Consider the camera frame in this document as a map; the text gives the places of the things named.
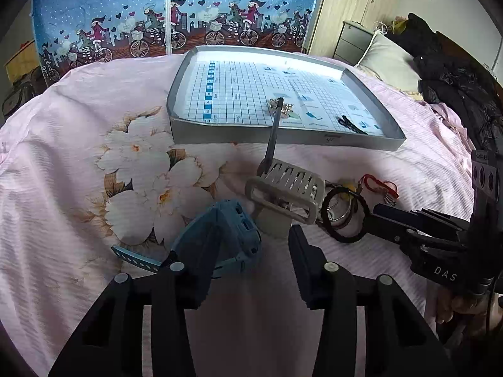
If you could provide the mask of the blue kids smartwatch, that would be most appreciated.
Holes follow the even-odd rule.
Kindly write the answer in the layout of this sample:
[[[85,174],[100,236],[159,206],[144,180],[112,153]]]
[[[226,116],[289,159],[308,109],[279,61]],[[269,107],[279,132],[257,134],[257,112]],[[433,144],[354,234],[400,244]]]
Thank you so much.
[[[216,202],[192,220],[163,261],[112,247],[124,262],[172,278],[184,288],[206,288],[214,279],[241,273],[255,263],[261,249],[257,226],[235,199]]]

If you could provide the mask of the beige claw hair clip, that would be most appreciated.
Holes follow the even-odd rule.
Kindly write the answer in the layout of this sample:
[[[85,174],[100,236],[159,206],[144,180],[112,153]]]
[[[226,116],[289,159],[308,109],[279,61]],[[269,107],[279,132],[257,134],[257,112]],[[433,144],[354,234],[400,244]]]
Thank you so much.
[[[253,219],[272,238],[286,238],[293,222],[313,225],[325,195],[318,174],[278,159],[268,171],[246,182],[245,195],[255,204]]]

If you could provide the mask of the gold jewelry cluster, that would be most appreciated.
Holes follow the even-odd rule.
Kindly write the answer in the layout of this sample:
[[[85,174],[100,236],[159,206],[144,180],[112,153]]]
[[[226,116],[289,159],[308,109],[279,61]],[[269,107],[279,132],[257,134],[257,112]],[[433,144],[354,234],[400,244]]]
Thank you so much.
[[[297,113],[293,109],[293,104],[288,104],[283,102],[281,107],[278,107],[280,103],[279,99],[269,99],[268,100],[268,110],[271,115],[274,115],[277,110],[280,110],[280,117],[283,119],[296,118],[299,119]]]

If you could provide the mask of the pink crumpled blanket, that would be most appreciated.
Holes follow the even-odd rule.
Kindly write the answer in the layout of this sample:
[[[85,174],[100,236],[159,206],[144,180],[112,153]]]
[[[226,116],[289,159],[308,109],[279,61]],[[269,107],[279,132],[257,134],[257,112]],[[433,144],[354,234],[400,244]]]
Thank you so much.
[[[471,153],[475,149],[472,140],[469,138],[467,128],[463,125],[457,113],[450,107],[443,102],[427,103],[425,101],[419,101],[419,104],[431,109],[436,114],[437,118],[460,139],[466,151]]]

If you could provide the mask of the black jacket pile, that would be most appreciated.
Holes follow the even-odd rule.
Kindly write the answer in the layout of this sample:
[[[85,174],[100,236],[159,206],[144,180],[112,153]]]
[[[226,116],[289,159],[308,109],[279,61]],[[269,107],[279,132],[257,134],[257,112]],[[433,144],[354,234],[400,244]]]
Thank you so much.
[[[424,100],[456,112],[475,148],[502,153],[502,88],[470,63],[445,55],[436,31],[416,14],[396,18],[386,37],[413,56]]]

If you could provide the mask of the black hair clip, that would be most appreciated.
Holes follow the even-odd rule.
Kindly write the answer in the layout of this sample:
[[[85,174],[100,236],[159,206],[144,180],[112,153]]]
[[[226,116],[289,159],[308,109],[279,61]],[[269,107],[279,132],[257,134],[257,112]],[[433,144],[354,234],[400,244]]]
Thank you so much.
[[[353,131],[356,134],[367,134],[367,132],[363,131],[362,129],[354,125],[353,122],[350,119],[348,119],[347,116],[345,115],[342,115],[341,117],[338,118],[338,123],[341,126]]]

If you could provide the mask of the pink bed sheet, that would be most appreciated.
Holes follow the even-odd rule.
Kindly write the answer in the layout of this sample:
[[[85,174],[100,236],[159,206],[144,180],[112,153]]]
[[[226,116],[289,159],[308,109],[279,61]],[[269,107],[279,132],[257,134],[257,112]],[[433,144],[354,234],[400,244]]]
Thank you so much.
[[[182,55],[114,60],[67,73],[1,128],[1,322],[38,376],[113,276],[147,275],[111,246],[160,259],[185,225],[218,199],[244,195],[263,144],[175,145],[165,107]],[[398,151],[278,145],[275,156],[325,180],[372,174],[404,209],[468,219],[471,155],[431,107],[351,69],[407,139]],[[353,274],[395,277],[421,315],[427,281],[392,243],[341,245],[317,226],[309,241]],[[300,298],[286,241],[263,236],[255,270],[212,282],[187,314],[198,376],[311,376],[322,313]]]

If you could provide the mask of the white pillow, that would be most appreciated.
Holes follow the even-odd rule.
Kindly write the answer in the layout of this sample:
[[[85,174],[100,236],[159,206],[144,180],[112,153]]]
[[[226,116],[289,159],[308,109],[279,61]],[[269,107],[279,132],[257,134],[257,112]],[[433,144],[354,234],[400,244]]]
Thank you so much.
[[[356,68],[406,92],[419,92],[421,77],[413,56],[386,35],[376,31]]]

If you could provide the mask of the wooden headboard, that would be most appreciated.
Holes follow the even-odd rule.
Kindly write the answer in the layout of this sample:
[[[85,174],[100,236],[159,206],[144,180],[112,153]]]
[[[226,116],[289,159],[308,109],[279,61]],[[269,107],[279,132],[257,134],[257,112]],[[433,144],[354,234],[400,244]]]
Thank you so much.
[[[455,43],[449,37],[442,34],[440,31],[436,32],[436,37],[439,43],[442,46],[442,52],[445,55],[449,55],[455,58],[458,58],[466,63],[470,63],[478,72],[480,72],[484,77],[489,78],[489,80],[495,86],[495,89],[501,89],[502,86],[492,71],[492,69],[487,64],[483,64],[479,62],[475,57],[469,54],[465,49],[463,49],[460,45]]]

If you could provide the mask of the grey bedside drawer cabinet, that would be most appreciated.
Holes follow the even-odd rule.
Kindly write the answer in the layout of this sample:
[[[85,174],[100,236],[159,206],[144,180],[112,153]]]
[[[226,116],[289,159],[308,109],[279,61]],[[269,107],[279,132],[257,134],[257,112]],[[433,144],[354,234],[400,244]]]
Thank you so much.
[[[353,21],[344,21],[333,59],[351,66],[356,65],[366,52],[373,32]]]

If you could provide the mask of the dark backpack on floor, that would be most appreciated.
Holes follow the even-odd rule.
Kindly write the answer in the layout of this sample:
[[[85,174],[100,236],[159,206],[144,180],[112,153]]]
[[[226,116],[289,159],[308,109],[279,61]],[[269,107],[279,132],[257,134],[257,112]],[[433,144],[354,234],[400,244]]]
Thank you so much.
[[[41,67],[37,66],[14,82],[1,106],[3,117],[9,118],[27,101],[39,96],[46,89],[43,72]]]

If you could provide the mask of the grey shallow cardboard tray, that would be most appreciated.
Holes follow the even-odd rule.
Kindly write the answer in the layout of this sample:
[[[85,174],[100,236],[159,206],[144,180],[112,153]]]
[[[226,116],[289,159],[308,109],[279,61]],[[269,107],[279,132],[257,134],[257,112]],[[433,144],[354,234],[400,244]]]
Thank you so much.
[[[238,46],[199,46],[183,58],[166,101],[177,144],[265,143],[284,98],[296,118],[280,119],[280,144],[395,151],[406,136],[354,72],[308,55]],[[367,134],[341,126],[347,116]]]

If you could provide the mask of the light wooden wardrobe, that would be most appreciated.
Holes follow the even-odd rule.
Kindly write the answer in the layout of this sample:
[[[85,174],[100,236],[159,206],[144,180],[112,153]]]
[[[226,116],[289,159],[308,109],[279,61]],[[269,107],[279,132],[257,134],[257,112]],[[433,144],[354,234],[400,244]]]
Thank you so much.
[[[395,0],[315,0],[302,52],[333,56],[344,21],[370,29],[376,21],[389,18],[394,4]]]

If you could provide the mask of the yellow wooden box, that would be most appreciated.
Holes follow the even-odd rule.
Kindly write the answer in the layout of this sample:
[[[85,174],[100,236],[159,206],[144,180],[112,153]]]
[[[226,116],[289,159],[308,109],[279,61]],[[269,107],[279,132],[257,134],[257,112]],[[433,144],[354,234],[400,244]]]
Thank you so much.
[[[7,78],[11,84],[25,74],[37,68],[40,64],[34,40],[24,43],[19,50],[4,64]]]

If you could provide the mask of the blue fabric wardrobe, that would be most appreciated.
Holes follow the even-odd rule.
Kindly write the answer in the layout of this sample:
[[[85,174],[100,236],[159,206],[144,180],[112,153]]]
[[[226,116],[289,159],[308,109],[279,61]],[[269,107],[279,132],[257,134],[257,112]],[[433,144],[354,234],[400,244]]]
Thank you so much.
[[[31,0],[44,80],[200,45],[303,49],[315,0]]]

